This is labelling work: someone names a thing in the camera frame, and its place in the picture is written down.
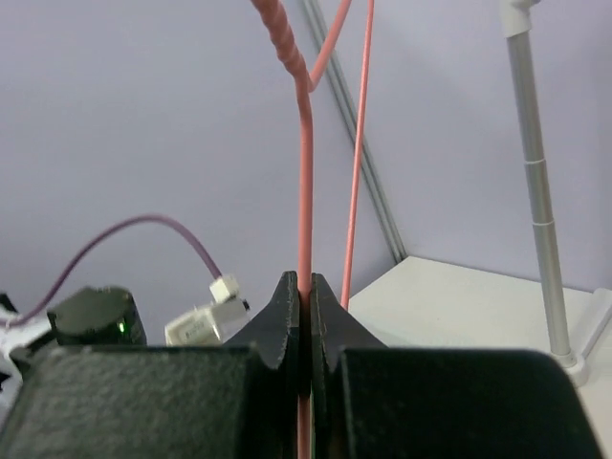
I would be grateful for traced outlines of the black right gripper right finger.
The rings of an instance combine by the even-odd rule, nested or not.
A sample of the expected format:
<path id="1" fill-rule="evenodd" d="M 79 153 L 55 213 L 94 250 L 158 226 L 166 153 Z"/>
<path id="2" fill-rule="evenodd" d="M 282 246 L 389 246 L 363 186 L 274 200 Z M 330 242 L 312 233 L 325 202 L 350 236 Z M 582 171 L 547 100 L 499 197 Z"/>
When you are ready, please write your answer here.
<path id="1" fill-rule="evenodd" d="M 600 458 L 569 377 L 531 350 L 391 347 L 312 277 L 317 458 Z"/>

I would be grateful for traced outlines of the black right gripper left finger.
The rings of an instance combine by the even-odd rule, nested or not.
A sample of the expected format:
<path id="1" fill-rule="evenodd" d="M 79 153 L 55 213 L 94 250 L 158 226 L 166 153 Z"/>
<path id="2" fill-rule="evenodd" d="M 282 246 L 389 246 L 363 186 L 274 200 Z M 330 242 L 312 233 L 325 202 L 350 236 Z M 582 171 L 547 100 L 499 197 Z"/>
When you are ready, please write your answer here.
<path id="1" fill-rule="evenodd" d="M 1 431 L 5 458 L 294 458 L 296 275 L 228 343 L 60 346 L 39 355 Z"/>

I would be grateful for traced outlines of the pink wire hanger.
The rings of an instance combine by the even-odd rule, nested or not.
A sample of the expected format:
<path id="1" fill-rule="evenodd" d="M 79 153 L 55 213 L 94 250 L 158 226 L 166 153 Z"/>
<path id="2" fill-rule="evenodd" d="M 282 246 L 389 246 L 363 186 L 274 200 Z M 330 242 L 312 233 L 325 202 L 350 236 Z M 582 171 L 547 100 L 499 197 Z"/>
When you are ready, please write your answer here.
<path id="1" fill-rule="evenodd" d="M 315 66 L 308 69 L 304 57 L 295 44 L 295 37 L 287 18 L 286 11 L 279 1 L 254 1 L 262 22 L 270 34 L 277 58 L 285 66 L 295 81 L 295 96 L 300 119 L 300 167 L 299 167 L 299 204 L 298 204 L 298 257 L 297 290 L 299 298 L 299 357 L 296 414 L 296 456 L 310 458 L 311 452 L 311 308 L 312 290 L 312 243 L 313 243 L 313 197 L 314 197 L 314 124 L 310 94 L 317 88 L 327 64 L 335 49 L 344 21 L 350 9 L 349 1 L 342 1 L 336 18 L 323 42 Z M 357 201 L 361 171 L 361 148 L 364 134 L 367 89 L 369 78 L 370 52 L 373 32 L 375 3 L 370 1 L 364 33 L 361 86 L 358 106 L 354 166 L 349 211 L 349 226 L 346 241 L 344 275 L 342 281 L 341 305 L 348 307 L 350 295 Z"/>

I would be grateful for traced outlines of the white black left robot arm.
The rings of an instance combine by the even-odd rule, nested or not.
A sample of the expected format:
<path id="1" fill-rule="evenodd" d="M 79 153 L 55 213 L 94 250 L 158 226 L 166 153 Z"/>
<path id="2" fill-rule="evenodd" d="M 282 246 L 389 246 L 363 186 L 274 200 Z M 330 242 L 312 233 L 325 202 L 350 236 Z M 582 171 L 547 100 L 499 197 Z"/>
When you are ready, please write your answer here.
<path id="1" fill-rule="evenodd" d="M 1 295 L 1 407 L 16 396 L 33 358 L 58 345 L 146 344 L 132 294 L 122 287 L 85 287 L 22 325 Z"/>

